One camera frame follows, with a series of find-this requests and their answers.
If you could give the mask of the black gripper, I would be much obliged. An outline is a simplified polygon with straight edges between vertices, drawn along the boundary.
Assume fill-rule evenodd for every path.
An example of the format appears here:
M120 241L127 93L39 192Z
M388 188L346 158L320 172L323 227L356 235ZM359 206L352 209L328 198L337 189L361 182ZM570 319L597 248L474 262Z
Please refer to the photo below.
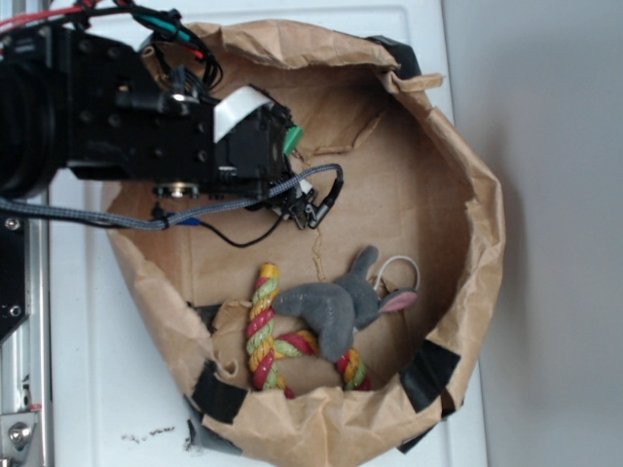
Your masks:
M282 193L271 190L293 179L283 154L287 130L294 126L290 110L252 86L235 90L214 108L214 159L211 191L252 198L299 228L317 226L316 191L301 179Z

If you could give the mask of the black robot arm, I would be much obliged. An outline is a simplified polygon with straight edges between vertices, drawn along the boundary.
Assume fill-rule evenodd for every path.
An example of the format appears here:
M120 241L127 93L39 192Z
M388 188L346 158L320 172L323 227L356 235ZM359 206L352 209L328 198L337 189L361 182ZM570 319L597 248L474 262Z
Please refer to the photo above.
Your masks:
M159 198L223 197L216 211L266 205L301 228L319 225L289 154L300 130L289 110L252 86L216 99L184 66L162 87L133 48L44 25L7 38L1 61L1 209L98 227L163 230L187 214L149 221L36 205L61 169L95 181L149 182Z

